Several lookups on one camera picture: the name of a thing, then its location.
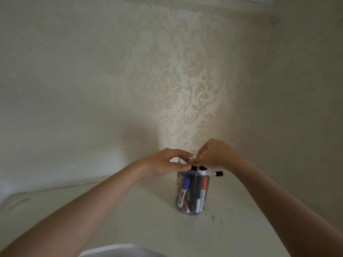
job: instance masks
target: jar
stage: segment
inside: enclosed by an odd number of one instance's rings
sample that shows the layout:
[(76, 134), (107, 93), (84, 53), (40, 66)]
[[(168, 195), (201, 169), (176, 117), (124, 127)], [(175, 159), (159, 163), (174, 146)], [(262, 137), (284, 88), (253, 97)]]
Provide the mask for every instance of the jar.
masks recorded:
[[(179, 163), (186, 164), (180, 158)], [(176, 207), (180, 212), (193, 216), (204, 210), (211, 171), (204, 166), (192, 166), (189, 171), (177, 173)]]

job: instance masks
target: blue marker cap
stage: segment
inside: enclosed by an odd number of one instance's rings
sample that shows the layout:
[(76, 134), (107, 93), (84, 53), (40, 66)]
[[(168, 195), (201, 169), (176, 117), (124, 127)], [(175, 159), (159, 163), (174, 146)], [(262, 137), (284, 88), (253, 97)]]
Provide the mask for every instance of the blue marker cap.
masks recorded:
[(190, 182), (190, 178), (189, 178), (189, 176), (187, 175), (187, 176), (185, 177), (185, 179), (183, 180), (183, 183), (182, 183), (182, 189), (183, 189), (183, 190), (187, 190), (187, 189), (188, 189), (188, 187), (189, 187), (189, 182)]

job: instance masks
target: person's left forearm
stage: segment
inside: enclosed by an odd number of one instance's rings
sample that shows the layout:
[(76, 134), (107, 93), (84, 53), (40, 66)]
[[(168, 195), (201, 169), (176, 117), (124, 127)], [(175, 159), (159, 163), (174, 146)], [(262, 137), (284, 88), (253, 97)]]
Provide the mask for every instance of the person's left forearm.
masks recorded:
[(109, 212), (138, 181), (143, 167), (134, 162), (123, 168), (36, 224), (0, 256), (78, 256)]

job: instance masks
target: pen holder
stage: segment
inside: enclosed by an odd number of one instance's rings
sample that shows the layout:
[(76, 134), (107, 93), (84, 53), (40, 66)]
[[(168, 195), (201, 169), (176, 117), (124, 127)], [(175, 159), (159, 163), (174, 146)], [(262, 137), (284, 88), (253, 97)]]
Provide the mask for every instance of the pen holder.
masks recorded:
[(192, 166), (189, 171), (177, 173), (176, 207), (180, 212), (193, 216), (204, 210), (211, 171), (204, 166)]

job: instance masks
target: person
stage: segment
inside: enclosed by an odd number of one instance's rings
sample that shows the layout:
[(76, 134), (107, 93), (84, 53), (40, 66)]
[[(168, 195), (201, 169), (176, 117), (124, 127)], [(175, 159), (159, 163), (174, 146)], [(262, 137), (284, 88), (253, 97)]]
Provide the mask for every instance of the person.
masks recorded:
[[(163, 149), (123, 168), (74, 199), (8, 245), (1, 257), (78, 256), (115, 205), (141, 178), (191, 165), (223, 168), (232, 172), (273, 226), (293, 256), (343, 256), (343, 234), (283, 190), (252, 162), (223, 141), (210, 139), (197, 157), (179, 149)], [(180, 157), (188, 164), (170, 162)]]

